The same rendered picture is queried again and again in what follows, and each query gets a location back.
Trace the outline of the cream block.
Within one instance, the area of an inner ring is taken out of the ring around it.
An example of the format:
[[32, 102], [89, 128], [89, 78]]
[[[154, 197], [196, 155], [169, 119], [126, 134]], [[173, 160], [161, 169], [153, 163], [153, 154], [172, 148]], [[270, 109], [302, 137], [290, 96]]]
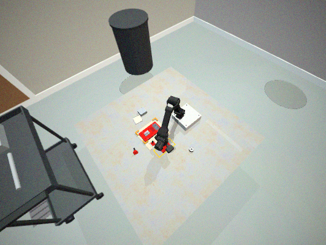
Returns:
[[138, 124], [138, 123], [140, 123], [140, 122], [143, 121], [142, 118], [140, 117], [140, 115], [134, 117], [133, 120], [134, 120], [134, 122], [135, 122], [136, 124]]

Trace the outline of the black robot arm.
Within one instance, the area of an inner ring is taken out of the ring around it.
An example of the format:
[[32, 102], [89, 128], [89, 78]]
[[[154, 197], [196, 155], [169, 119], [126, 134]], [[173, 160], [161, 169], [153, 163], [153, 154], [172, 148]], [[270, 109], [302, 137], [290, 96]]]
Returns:
[[154, 148], [158, 151], [163, 150], [163, 146], [165, 146], [164, 143], [168, 139], [169, 136], [168, 125], [169, 125], [172, 112], [174, 111], [174, 114], [176, 114], [175, 117], [177, 117], [178, 119], [181, 119], [185, 114], [185, 110], [183, 110], [180, 107], [180, 98], [170, 96], [167, 100], [167, 104], [171, 104], [173, 105], [173, 107], [168, 107], [167, 105], [165, 108], [165, 114], [164, 114], [162, 126], [159, 128], [156, 135], [157, 143], [154, 145]]

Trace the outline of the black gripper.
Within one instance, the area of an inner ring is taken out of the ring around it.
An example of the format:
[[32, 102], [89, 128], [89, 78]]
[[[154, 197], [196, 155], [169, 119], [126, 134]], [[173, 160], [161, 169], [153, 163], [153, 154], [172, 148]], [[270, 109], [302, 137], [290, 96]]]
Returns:
[[164, 143], [164, 145], [166, 145], [166, 151], [168, 152], [168, 153], [170, 153], [171, 151], [173, 151], [174, 150], [174, 147], [172, 146], [172, 145], [169, 145], [168, 144], [168, 139], [167, 139], [167, 141]]

